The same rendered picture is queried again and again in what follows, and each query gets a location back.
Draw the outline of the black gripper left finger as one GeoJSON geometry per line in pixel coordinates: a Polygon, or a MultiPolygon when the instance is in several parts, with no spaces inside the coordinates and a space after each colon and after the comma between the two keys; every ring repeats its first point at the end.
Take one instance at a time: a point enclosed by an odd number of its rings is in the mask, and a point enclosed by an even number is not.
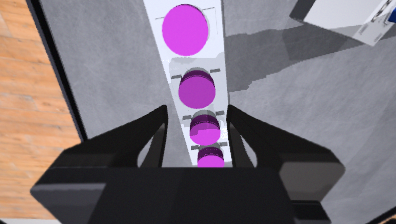
{"type": "Polygon", "coordinates": [[[167,128],[167,105],[162,105],[141,118],[64,149],[49,167],[138,167],[139,153],[152,137],[149,151],[140,167],[162,167],[167,128]]]}

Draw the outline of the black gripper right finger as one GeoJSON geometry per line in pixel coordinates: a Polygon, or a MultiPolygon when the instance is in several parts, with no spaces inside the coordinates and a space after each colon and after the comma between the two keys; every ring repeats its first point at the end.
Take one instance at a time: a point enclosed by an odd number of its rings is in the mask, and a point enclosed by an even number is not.
{"type": "Polygon", "coordinates": [[[279,173],[291,202],[320,203],[345,173],[345,166],[330,149],[256,119],[233,105],[227,107],[226,124],[232,166],[254,167],[243,137],[256,154],[256,167],[269,167],[279,173]]]}

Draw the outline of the white button housing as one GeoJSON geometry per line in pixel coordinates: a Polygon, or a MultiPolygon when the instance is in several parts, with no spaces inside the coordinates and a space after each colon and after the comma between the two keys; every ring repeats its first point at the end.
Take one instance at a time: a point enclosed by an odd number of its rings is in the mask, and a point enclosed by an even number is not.
{"type": "Polygon", "coordinates": [[[298,0],[289,16],[373,47],[396,23],[396,0],[298,0]]]}

